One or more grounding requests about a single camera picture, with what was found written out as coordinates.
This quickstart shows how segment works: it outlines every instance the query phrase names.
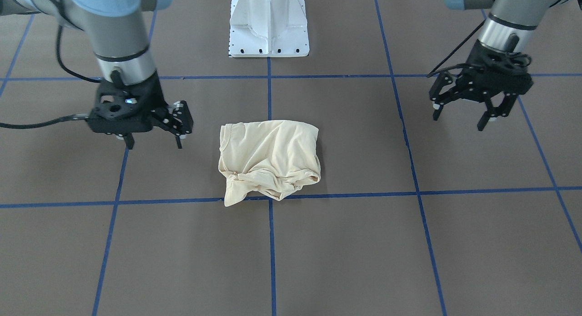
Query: cable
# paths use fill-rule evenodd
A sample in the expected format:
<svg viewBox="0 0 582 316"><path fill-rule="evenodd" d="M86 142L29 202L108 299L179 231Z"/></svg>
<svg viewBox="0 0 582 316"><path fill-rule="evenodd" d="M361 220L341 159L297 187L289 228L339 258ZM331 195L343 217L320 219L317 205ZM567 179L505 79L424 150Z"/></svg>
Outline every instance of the cable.
<svg viewBox="0 0 582 316"><path fill-rule="evenodd" d="M480 28L482 28L483 24L485 24L485 20L483 20L474 30L472 30L471 34L469 34L464 40L463 42L459 43L459 45L457 47L455 47L455 49L453 49L453 51L451 51L451 53L449 53L449 55L447 55L447 57L445 57L445 59L443 59L438 65L436 65L436 67L434 69L432 69L430 71L430 73L428 73L428 75L433 76L434 74L436 74L436 70L441 67L441 65L443 65L447 60L449 60L449 58L453 57L453 55L455 54L455 52L457 52L457 50L461 49L461 47L463 46L463 44L465 44Z"/></svg>
<svg viewBox="0 0 582 316"><path fill-rule="evenodd" d="M470 65L467 63L457 64L457 65L445 67L443 69L431 71L430 73L428 73L428 75L426 77L432 77L432 76L437 75L437 74L444 72L444 71L457 70L457 69L468 69L469 67L478 67L478 65Z"/></svg>
<svg viewBox="0 0 582 316"><path fill-rule="evenodd" d="M63 10L63 5L56 1L56 0L48 0L50 3L52 3L52 5L55 6L55 8L57 9L59 15L66 20L67 22L69 22L69 24L75 26L76 28L78 28L75 24L73 24L69 18L67 18L64 14L64 10ZM66 71L67 73L69 73L70 75L73 75L77 78L80 78L81 80L86 80L87 82L91 82L91 83L100 83L100 80L94 80L93 78L89 78L87 76L83 76L81 74L78 74L74 71L71 71L70 69L68 69L65 64L63 63L61 57L60 57L60 39L63 35L63 26L59 25L59 28L56 32L56 61L59 63L59 66Z"/></svg>
<svg viewBox="0 0 582 316"><path fill-rule="evenodd" d="M91 83L101 83L100 80L94 80L93 78L89 78L87 76L83 76L81 74L77 74L74 71L71 71L70 69L68 69L65 64L63 63L62 59L60 58L60 39L63 35L63 26L59 25L58 30L56 31L56 61L59 63L59 66L66 71L67 73L69 73L70 75L73 75L75 77L80 78L81 80L86 80L87 82L91 82Z"/></svg>
<svg viewBox="0 0 582 316"><path fill-rule="evenodd" d="M37 123L37 124L27 124L27 125L14 125L14 124L6 124L6 123L0 123L0 127L2 128L12 128L12 129L16 129L16 130L26 130L29 128L39 128L39 127L45 127L45 126L49 126L49 125L53 125L56 123L62 123L64 121L70 121L70 120L86 120L89 118L88 114L74 114L74 115L68 115L68 116L64 116L64 117L59 117L57 119L53 119L50 121L45 121L43 123Z"/></svg>

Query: gray panel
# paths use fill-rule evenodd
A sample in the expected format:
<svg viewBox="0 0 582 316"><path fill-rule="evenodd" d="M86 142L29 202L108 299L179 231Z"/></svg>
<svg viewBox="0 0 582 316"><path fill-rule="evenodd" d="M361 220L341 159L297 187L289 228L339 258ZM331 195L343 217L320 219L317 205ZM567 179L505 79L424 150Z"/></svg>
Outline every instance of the gray panel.
<svg viewBox="0 0 582 316"><path fill-rule="evenodd" d="M266 201L120 206L100 316L267 315Z"/></svg>
<svg viewBox="0 0 582 316"><path fill-rule="evenodd" d="M2 46L2 53L0 53L0 76L6 76L6 72L10 68L12 57L16 53L18 44L25 32L26 24L30 16L11 15L2 16L0 22L0 46Z"/></svg>
<svg viewBox="0 0 582 316"><path fill-rule="evenodd" d="M94 84L80 80L8 82L0 120L30 124L87 113L94 90ZM83 121L33 130L2 128L0 138L0 203L115 199L122 141L91 132Z"/></svg>
<svg viewBox="0 0 582 316"><path fill-rule="evenodd" d="M561 195L578 236L580 236L582 235L582 191L562 191Z"/></svg>
<svg viewBox="0 0 582 316"><path fill-rule="evenodd" d="M111 210L0 209L0 314L90 315Z"/></svg>
<svg viewBox="0 0 582 316"><path fill-rule="evenodd" d="M416 196L274 204L277 314L440 315Z"/></svg>
<svg viewBox="0 0 582 316"><path fill-rule="evenodd" d="M477 131L483 103L458 100L433 121L428 99L433 81L396 80L420 190L552 185L517 103L509 117L483 132Z"/></svg>
<svg viewBox="0 0 582 316"><path fill-rule="evenodd" d="M389 72L374 0L305 0L305 5L309 55L273 58L274 75Z"/></svg>
<svg viewBox="0 0 582 316"><path fill-rule="evenodd" d="M266 80L162 80L166 100L186 100L195 125L176 147L159 128L135 134L125 171L122 198L169 199L224 196L218 172L220 126L267 119Z"/></svg>
<svg viewBox="0 0 582 316"><path fill-rule="evenodd" d="M273 119L320 129L322 180L298 194L414 191L388 78L273 80Z"/></svg>
<svg viewBox="0 0 582 316"><path fill-rule="evenodd" d="M444 0L378 0L378 5L395 74L428 74L483 21L480 10L450 10ZM477 35L445 66L464 63L475 40Z"/></svg>
<svg viewBox="0 0 582 316"><path fill-rule="evenodd" d="M536 77L522 97L544 155L559 186L582 185L580 77Z"/></svg>
<svg viewBox="0 0 582 316"><path fill-rule="evenodd" d="M582 55L577 48L582 30L576 22L581 16L576 1L547 10L524 51L532 55L530 72L582 72Z"/></svg>
<svg viewBox="0 0 582 316"><path fill-rule="evenodd" d="M152 50L160 75L266 75L266 59L228 57L231 0L173 0L158 12Z"/></svg>
<svg viewBox="0 0 582 316"><path fill-rule="evenodd" d="M582 254L555 192L424 196L451 315L582 310Z"/></svg>
<svg viewBox="0 0 582 316"><path fill-rule="evenodd" d="M143 13L143 17L145 27L149 30L152 13ZM71 77L60 69L56 62L57 28L58 24L54 17L35 15L11 77ZM63 31L60 54L63 63L69 69L85 76L101 76L89 37L85 32L66 28Z"/></svg>

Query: blue tape line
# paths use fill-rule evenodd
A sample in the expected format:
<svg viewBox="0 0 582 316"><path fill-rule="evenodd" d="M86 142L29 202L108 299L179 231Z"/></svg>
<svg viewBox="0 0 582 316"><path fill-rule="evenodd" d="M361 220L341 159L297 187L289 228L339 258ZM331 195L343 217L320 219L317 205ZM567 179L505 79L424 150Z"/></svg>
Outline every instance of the blue tape line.
<svg viewBox="0 0 582 316"><path fill-rule="evenodd" d="M2 86L0 86L0 97L2 96L2 93L4 93L4 89L6 88L6 84L8 83L8 79L10 78L10 75L12 74L12 70L14 69L14 66L16 65L16 59L18 59L18 55L20 54L20 50L22 49L23 44L25 44L26 36L29 34L30 27L33 24L33 20L35 20L35 15L30 16L29 22L26 24L25 32L22 34L22 38L20 39L20 42L18 43L18 47L16 48L16 51L14 52L14 56L12 57L12 61L10 62L10 67L8 67L8 71L6 72L6 76L4 76L4 81L2 82Z"/></svg>
<svg viewBox="0 0 582 316"><path fill-rule="evenodd" d="M107 242L105 244L105 252L103 254L103 262L101 263L101 271L99 272L99 282L97 283L97 291L95 293L95 303L93 304L92 316L97 316L97 310L99 309L99 301L101 298L101 289L103 288L103 280L105 278L105 269L107 268L107 260L109 259L109 252L111 248L111 239L113 237L113 229L115 227L115 219L117 218L117 209L119 204L119 197L121 196L121 190L123 187L123 177L125 177L125 166L127 165L127 157L129 156L129 150L125 148L125 153L123 154L123 162L121 164L121 171L119 171L119 184L117 187L117 192L115 193L115 204L113 206L113 211L111 212L110 228L107 234Z"/></svg>
<svg viewBox="0 0 582 316"><path fill-rule="evenodd" d="M99 77L91 77L94 80L99 80ZM21 77L21 78L9 78L10 81L24 82L28 80L81 80L77 77Z"/></svg>
<svg viewBox="0 0 582 316"><path fill-rule="evenodd" d="M416 178L416 171L414 169L414 160L412 158L412 150L410 149L410 142L408 140L408 135L406 133L406 125L404 121L404 115L402 114L402 108L400 103L400 98L398 96L398 88L396 87L396 80L394 77L394 71L392 68L391 58L390 58L390 51L388 50L388 44L386 40L386 34L384 32L384 24L382 23L382 15L380 14L380 6L378 5L378 0L374 0L374 4L376 5L376 13L378 14L378 22L380 23L380 31L382 32L382 40L384 41L384 50L386 52L386 60L388 62L388 69L390 70L392 86L394 89L394 96L396 99L396 105L398 107L398 115L401 118L402 122L402 133L404 135L404 140L406 143L406 148L408 149L408 154L410 158L410 170L412 171L412 177L414 180L414 188L416 189L416 198L418 199L418 206L420 209L420 215L422 217L422 225L424 226L424 235L426 236L426 245L428 245L428 253L430 254L431 264L432 264L432 271L435 277L436 289L438 291L439 301L441 302L441 310L443 316L447 316L447 307L445 306L445 299L443 297L442 288L441 288L441 280L438 275L437 270L437 262L434 257L434 252L432 251L432 241L430 232L428 230L428 224L426 223L426 215L424 214L424 206L422 204L422 196L420 195L420 188L418 187L418 179Z"/></svg>
<svg viewBox="0 0 582 316"><path fill-rule="evenodd" d="M426 74L394 74L394 77L426 77Z"/></svg>
<svg viewBox="0 0 582 316"><path fill-rule="evenodd" d="M383 78L390 74L273 75L271 78Z"/></svg>
<svg viewBox="0 0 582 316"><path fill-rule="evenodd" d="M531 74L534 77L553 77L553 76L582 76L582 73L540 73ZM273 75L271 78L276 79L294 79L294 78L389 78L390 74L352 74L352 75ZM426 74L394 74L394 77L426 77ZM94 80L100 80L100 77L91 77ZM202 75L202 76L160 76L160 80L245 80L245 79L268 79L268 75ZM9 81L28 81L28 80L81 80L76 77L21 77L6 78Z"/></svg>
<svg viewBox="0 0 582 316"><path fill-rule="evenodd" d="M582 187L557 187L560 191L582 190Z"/></svg>
<svg viewBox="0 0 582 316"><path fill-rule="evenodd" d="M272 82L272 72L271 72L271 57L266 58L266 73L267 73L267 117L268 120L272 120L272 89L271 89L271 82Z"/></svg>
<svg viewBox="0 0 582 316"><path fill-rule="evenodd" d="M208 76L160 76L161 80L245 80L249 78L268 78L266 75L208 75Z"/></svg>
<svg viewBox="0 0 582 316"><path fill-rule="evenodd" d="M469 189L469 190L443 190L443 191L420 191L422 196L440 196L445 194L478 194L478 193L508 193L508 192L540 192L554 191L553 187L532 187L532 188L493 188L493 189Z"/></svg>
<svg viewBox="0 0 582 316"><path fill-rule="evenodd" d="M273 199L269 198L269 229L271 246L271 315L277 315L277 290L275 281L275 227L273 225Z"/></svg>
<svg viewBox="0 0 582 316"><path fill-rule="evenodd" d="M554 187L526 187L526 188L491 188L491 189L468 189L468 190L442 190L442 191L420 191L421 196L441 196L449 194L489 194L489 193L509 193L509 192L542 192L555 191ZM557 187L560 191L582 191L582 186ZM333 198L366 198L375 196L415 196L414 191L403 192L363 192L363 193L336 193L336 194L297 194L288 196L285 200L295 199L333 199ZM247 196L245 201L268 200L267 196ZM214 198L183 198L183 199L154 199L154 200L120 200L119 206L125 205L152 205L152 204L187 204L198 202L223 201L224 197ZM0 204L0 209L9 208L42 208L42 207L67 207L67 206L108 206L116 204L115 201L79 201L79 202L39 202L31 204Z"/></svg>
<svg viewBox="0 0 582 316"><path fill-rule="evenodd" d="M324 199L324 198L362 198L373 196L416 196L416 192L373 192L373 193L338 193L338 194L297 194L288 196L292 199Z"/></svg>
<svg viewBox="0 0 582 316"><path fill-rule="evenodd" d="M0 204L0 209L10 208L42 208L42 207L82 207L82 206L110 206L114 201L86 201L86 202L41 202L37 204Z"/></svg>
<svg viewBox="0 0 582 316"><path fill-rule="evenodd" d="M544 165L546 167L547 175L549 175L549 179L552 182L553 188L556 190L557 199L560 201L560 205L562 206L562 210L564 212L564 215L566 215L566 219L568 220L568 223L570 225L570 229L572 230L572 233L574 234L574 239L576 239L576 243L578 244L578 248L580 248L580 252L582 252L582 242L580 242L580 236L578 235L578 231L576 231L576 227L574 226L574 222L572 221L572 218L570 217L570 213L568 212L568 208L566 208L566 204L564 203L564 200L562 199L562 195L561 195L559 189L557 188L556 180L554 179L552 171L549 168L549 163L547 162L547 159L545 158L545 154L544 154L544 151L542 150L542 146L540 144L540 141L538 140L538 136L536 135L536 132L534 131L534 126L532 125L532 122L530 121L530 117L527 114L526 107L523 104L522 97L519 97L517 99L517 101L519 102L519 106L522 108L523 115L526 118L527 126L530 128L530 132L532 132L532 136L534 138L534 141L536 142L536 146L538 147L538 151L540 151L540 156L541 156L542 161L544 162Z"/></svg>
<svg viewBox="0 0 582 316"><path fill-rule="evenodd" d="M150 43L152 36L154 36L154 27L156 27L156 16L158 16L158 11L154 11L154 15L151 18L150 32L148 34L148 41Z"/></svg>

